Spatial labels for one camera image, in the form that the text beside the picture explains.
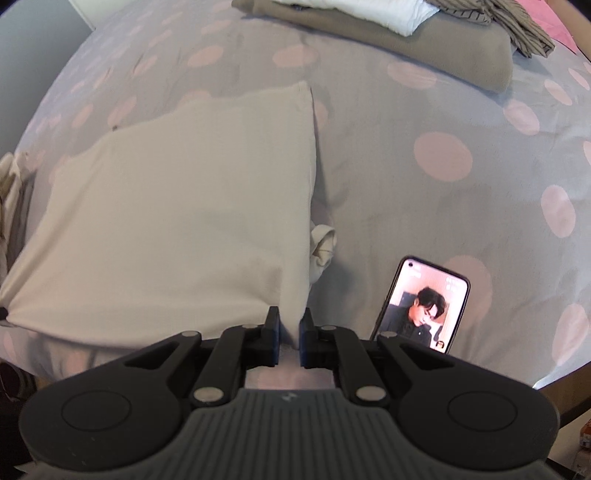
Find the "bed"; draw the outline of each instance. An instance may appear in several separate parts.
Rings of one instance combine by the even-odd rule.
[[[472,283],[452,355],[537,387],[591,361],[591,64],[561,44],[515,54],[493,94],[228,1],[138,0],[78,49],[22,137],[36,172],[26,239],[57,169],[108,131],[300,80],[316,117],[312,220],[339,239],[310,292],[316,323],[368,338],[413,254]],[[0,358],[44,378],[125,353],[0,326]]]

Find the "white cloth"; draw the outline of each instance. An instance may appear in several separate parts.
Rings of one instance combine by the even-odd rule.
[[[336,247],[335,229],[310,222],[310,285],[316,283],[329,266]]]
[[[300,5],[321,9],[336,8],[352,17],[369,20],[403,37],[412,35],[417,27],[439,9],[424,0],[274,0],[279,4]]]
[[[12,324],[123,348],[184,330],[212,338],[278,305],[297,343],[333,236],[318,226],[310,240],[315,178],[304,82],[108,133],[57,173],[0,304]]]
[[[21,180],[21,169],[19,164],[22,162],[22,158],[25,156],[24,153],[17,155],[15,158],[12,153],[7,153],[0,160],[0,184],[6,179],[14,176],[11,181],[11,186],[7,191],[7,194],[2,198],[0,208],[2,214],[0,215],[0,283],[4,282],[8,274],[8,241],[10,240],[10,233],[12,229],[12,220],[17,209],[18,195],[21,191],[22,180]]]

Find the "smartphone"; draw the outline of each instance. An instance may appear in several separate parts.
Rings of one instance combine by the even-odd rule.
[[[446,353],[469,292],[470,282],[463,275],[417,257],[404,257],[371,338],[390,331]]]

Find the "striped cloth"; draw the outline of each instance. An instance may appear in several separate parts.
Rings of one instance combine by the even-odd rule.
[[[499,23],[511,37],[511,42],[525,57],[547,57],[554,50],[548,34],[534,22],[529,13],[515,0],[427,0],[454,17],[489,25]]]

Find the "pink polka dot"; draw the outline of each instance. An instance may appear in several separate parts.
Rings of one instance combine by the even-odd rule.
[[[37,128],[35,129],[35,133],[37,135],[40,134],[43,130],[45,130],[46,126],[47,126],[47,118],[43,117],[41,119],[41,121],[39,122],[39,125],[37,125]]]
[[[194,53],[187,62],[189,67],[204,67],[216,63],[223,55],[223,47],[220,45],[211,45]]]
[[[150,68],[152,68],[154,65],[156,65],[157,60],[158,60],[158,56],[152,55],[150,58],[138,63],[134,68],[134,77],[137,77],[139,75],[143,75],[144,73],[146,73]]]
[[[152,16],[152,14],[153,14],[153,13],[154,13],[154,12],[152,12],[151,10],[148,10],[146,13],[143,13],[143,14],[141,14],[141,15],[138,17],[138,22],[141,22],[141,21],[145,20],[146,18],[148,18],[148,17]]]
[[[134,110],[137,102],[138,98],[134,95],[133,97],[129,97],[126,101],[117,105],[109,114],[107,124],[111,128],[115,125],[119,125],[121,121]]]
[[[75,74],[78,72],[78,69],[79,69],[79,67],[78,67],[78,66],[76,66],[76,67],[72,68],[72,69],[70,70],[70,74],[68,75],[68,78],[69,78],[69,79],[71,79],[71,78],[72,78],[72,77],[73,77],[73,76],[74,76],[74,75],[75,75]]]
[[[585,90],[589,90],[589,82],[585,80],[585,78],[579,72],[569,69],[569,73],[581,87],[583,87]]]
[[[472,169],[472,154],[454,135],[429,132],[414,143],[414,158],[434,179],[456,181],[468,176]]]
[[[232,20],[218,20],[212,24],[209,24],[201,29],[201,35],[208,35],[210,33],[219,32],[224,28],[228,27],[232,23]]]
[[[61,113],[58,113],[56,116],[52,116],[49,121],[47,122],[49,125],[49,128],[51,128],[52,130],[58,126],[58,124],[61,122]]]
[[[540,121],[534,111],[519,100],[510,100],[503,108],[503,114],[524,135],[536,135],[540,131]]]
[[[162,20],[162,25],[170,25],[172,22],[174,22],[178,18],[181,18],[182,16],[183,12],[176,12],[175,14],[172,14],[170,17]]]
[[[47,181],[49,182],[49,185],[53,185],[53,182],[56,179],[56,173],[57,173],[57,171],[62,166],[64,166],[66,163],[68,163],[71,159],[72,158],[69,155],[62,155],[60,157],[60,159],[57,161],[57,163],[55,165],[53,165],[53,168],[49,172],[49,177],[47,178]]]
[[[89,368],[90,354],[82,350],[76,350],[68,354],[64,364],[64,376],[72,377]]]
[[[96,68],[98,66],[98,64],[100,63],[100,61],[101,61],[101,57],[95,58],[93,61],[91,61],[87,65],[87,67],[85,68],[85,72],[88,72],[89,70]]]
[[[45,160],[45,155],[47,154],[46,150],[41,150],[37,153],[37,155],[28,155],[27,156],[27,169],[29,171],[36,171],[43,160]]]
[[[115,41],[115,39],[114,39],[113,37],[106,38],[105,40],[103,40],[103,41],[100,43],[100,49],[102,50],[102,49],[104,49],[104,48],[107,48],[107,47],[108,47],[109,45],[111,45],[111,44],[112,44],[114,41]]]
[[[315,48],[307,45],[292,45],[282,48],[273,55],[273,62],[279,68],[303,67],[314,63],[319,58],[319,53]]]
[[[139,32],[141,32],[143,29],[143,25],[136,25],[134,28],[127,32],[127,36],[133,37],[134,35],[137,35]]]
[[[76,83],[71,89],[70,89],[70,93],[76,93],[78,90],[80,90],[83,86],[84,86],[84,80]]]
[[[109,77],[111,76],[111,73],[113,72],[113,68],[109,67],[107,70],[105,70],[105,72],[96,79],[95,84],[92,86],[93,90],[96,90],[97,88],[99,88],[103,83],[105,83]]]
[[[566,191],[558,185],[550,185],[541,199],[542,213],[546,223],[558,238],[573,233],[576,214]]]
[[[150,43],[148,43],[148,48],[155,47],[159,43],[162,43],[168,37],[171,37],[172,34],[173,34],[173,31],[170,29],[166,30],[165,32],[162,32],[160,35],[158,35],[158,36],[154,37],[152,40],[150,40]]]
[[[120,59],[124,55],[124,53],[127,50],[129,50],[129,45],[123,46],[123,47],[119,47],[117,50],[115,50],[113,52],[113,55],[111,55],[111,58],[114,59],[114,60],[118,60],[118,59]]]
[[[585,157],[587,157],[587,161],[591,164],[591,142],[588,140],[583,141],[583,152],[585,153]]]
[[[228,10],[231,6],[232,6],[231,1],[216,3],[212,7],[212,13],[217,14],[217,13],[223,12],[224,10]]]
[[[577,303],[566,307],[558,320],[552,342],[552,358],[556,364],[564,365],[581,347],[588,333],[589,319],[585,309]]]
[[[437,76],[431,70],[407,61],[393,61],[388,65],[388,75],[405,87],[417,90],[431,88],[437,82]]]
[[[10,333],[4,332],[2,344],[4,345],[4,351],[6,352],[6,360],[12,364],[17,363],[17,351],[14,349],[14,342],[12,341]]]
[[[444,263],[446,268],[470,279],[470,295],[462,316],[462,328],[480,322],[492,305],[492,277],[484,263],[469,255],[459,255]]]
[[[90,117],[90,114],[92,113],[92,111],[94,109],[95,109],[95,106],[92,103],[89,103],[88,105],[85,105],[82,108],[82,110],[80,110],[77,113],[77,115],[74,117],[74,120],[72,120],[72,128],[78,129],[82,125],[84,125],[86,123],[86,121],[88,120],[88,117]]]
[[[183,106],[185,103],[189,103],[192,100],[207,100],[211,97],[212,94],[209,93],[207,90],[192,90],[191,92],[187,92],[183,95],[183,97],[178,101],[177,107]]]
[[[572,105],[573,101],[570,99],[568,94],[564,91],[564,89],[556,82],[552,80],[546,80],[544,82],[544,87],[548,91],[550,95],[552,95],[556,100],[564,105]]]
[[[329,111],[319,100],[314,100],[314,116],[316,117],[318,130],[322,130],[329,120]]]

